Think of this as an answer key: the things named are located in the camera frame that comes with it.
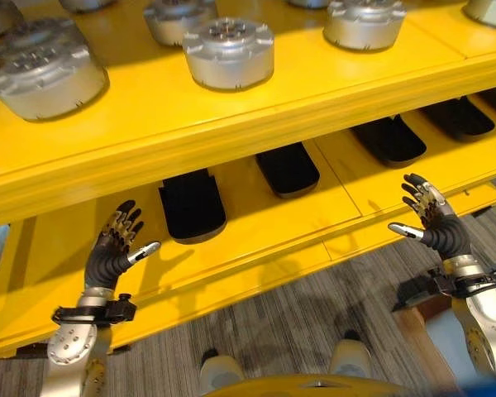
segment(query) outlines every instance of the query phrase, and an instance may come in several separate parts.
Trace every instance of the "robotic hand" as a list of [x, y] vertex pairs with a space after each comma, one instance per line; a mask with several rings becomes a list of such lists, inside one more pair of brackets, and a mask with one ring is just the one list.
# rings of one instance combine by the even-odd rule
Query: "robotic hand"
[[469, 233], [439, 190], [419, 175], [404, 179], [409, 184], [403, 189], [414, 200], [404, 197], [403, 201], [421, 218], [424, 230], [398, 222], [390, 223], [389, 229], [439, 253], [442, 270], [435, 273], [436, 288], [452, 296], [475, 367], [496, 372], [496, 275], [486, 275], [472, 256]]
[[84, 273], [85, 289], [75, 308], [58, 308], [53, 320], [59, 330], [48, 343], [49, 367], [42, 397], [99, 395], [104, 384], [105, 360], [112, 340], [111, 324], [131, 321], [136, 306], [129, 294], [112, 300], [120, 275], [160, 248], [146, 244], [129, 254], [143, 222], [135, 224], [140, 209], [131, 213], [132, 200], [108, 219], [94, 245]]

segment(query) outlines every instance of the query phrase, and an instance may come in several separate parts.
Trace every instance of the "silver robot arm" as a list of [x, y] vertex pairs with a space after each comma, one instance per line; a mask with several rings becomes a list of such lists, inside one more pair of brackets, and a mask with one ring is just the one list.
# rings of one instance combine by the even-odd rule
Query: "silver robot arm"
[[[456, 278], [484, 273], [472, 255], [443, 261], [447, 274]], [[485, 284], [468, 290], [485, 288]], [[469, 356], [480, 372], [496, 372], [496, 287], [483, 290], [465, 299], [452, 298], [452, 309], [465, 332]]]
[[404, 175], [404, 197], [424, 229], [393, 222], [389, 229], [436, 250], [443, 262], [439, 291], [452, 296], [452, 309], [465, 332], [470, 359], [481, 372], [496, 372], [496, 276], [486, 275], [472, 256], [465, 226], [443, 195], [423, 177]]
[[134, 318], [136, 306], [128, 294], [114, 301], [119, 276], [160, 248], [149, 243], [129, 254], [143, 222], [140, 209], [127, 201], [109, 218], [98, 237], [85, 270], [85, 290], [77, 306], [59, 308], [53, 320], [60, 327], [48, 343], [48, 368], [41, 397], [91, 397], [103, 392], [105, 363], [112, 341], [111, 325]]

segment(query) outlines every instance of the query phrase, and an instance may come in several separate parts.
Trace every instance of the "black bracket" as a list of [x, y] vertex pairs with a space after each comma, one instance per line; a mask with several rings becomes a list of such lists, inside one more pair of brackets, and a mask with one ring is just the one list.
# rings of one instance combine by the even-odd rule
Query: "black bracket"
[[432, 279], [428, 284], [431, 294], [444, 294], [458, 299], [466, 299], [486, 290], [496, 288], [496, 274], [467, 275], [453, 277], [438, 272], [431, 272]]
[[[136, 306], [129, 301], [130, 298], [129, 294], [120, 294], [118, 300], [109, 300], [105, 306], [58, 308], [51, 320], [58, 324], [96, 324], [100, 326], [132, 321], [136, 313]], [[92, 317], [92, 319], [80, 319], [84, 316]]]

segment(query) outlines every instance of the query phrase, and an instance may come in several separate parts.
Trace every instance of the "yellow wooden shelf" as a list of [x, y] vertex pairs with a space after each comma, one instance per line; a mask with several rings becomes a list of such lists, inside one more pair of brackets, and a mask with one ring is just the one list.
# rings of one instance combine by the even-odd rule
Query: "yellow wooden shelf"
[[407, 21], [469, 58], [496, 52], [496, 28], [470, 20], [465, 0], [405, 0]]
[[[472, 213], [496, 204], [496, 188], [481, 185], [450, 196], [449, 200], [459, 214]], [[165, 260], [162, 248], [158, 257], [135, 266], [121, 277], [117, 292], [133, 293], [138, 311], [132, 323], [113, 328], [112, 347], [134, 342], [394, 242], [400, 237], [386, 227], [394, 220], [415, 223], [416, 217], [404, 209], [361, 227], [350, 223], [344, 232], [327, 240], [325, 246], [318, 243], [293, 253], [271, 256], [265, 261], [248, 262], [172, 289], [162, 288], [163, 275], [183, 269], [182, 261], [191, 261], [191, 257]], [[55, 330], [50, 315], [56, 306], [72, 305], [79, 296], [83, 269], [78, 264], [83, 263], [88, 248], [79, 244], [78, 249], [76, 240], [83, 240], [80, 233], [71, 232], [58, 221], [55, 219], [52, 225], [38, 217], [12, 225], [0, 264], [0, 356], [14, 355], [16, 348], [47, 338]], [[46, 244], [41, 244], [43, 237], [49, 238]], [[67, 255], [69, 259], [54, 265], [55, 255]], [[159, 288], [155, 293], [147, 293], [141, 290], [142, 285], [147, 285], [145, 289], [151, 285]]]
[[403, 191], [394, 187], [400, 185], [408, 172], [425, 175], [441, 191], [460, 191], [496, 176], [496, 111], [477, 95], [469, 98], [495, 125], [477, 142], [454, 141], [419, 110], [402, 114], [403, 120], [427, 145], [422, 158], [406, 169], [386, 169], [349, 129], [320, 136], [315, 142], [362, 215], [399, 207]]
[[[213, 92], [193, 82], [180, 50], [150, 37], [148, 1], [73, 15], [110, 76], [97, 102], [37, 123], [0, 103], [0, 224], [496, 86], [495, 45], [467, 56], [411, 16], [392, 48], [360, 54], [323, 39], [324, 11], [217, 0], [222, 15], [274, 30], [275, 72], [246, 91]], [[23, 12], [68, 15], [57, 2]], [[479, 28], [457, 23], [449, 36]], [[496, 30], [487, 35], [496, 42]]]

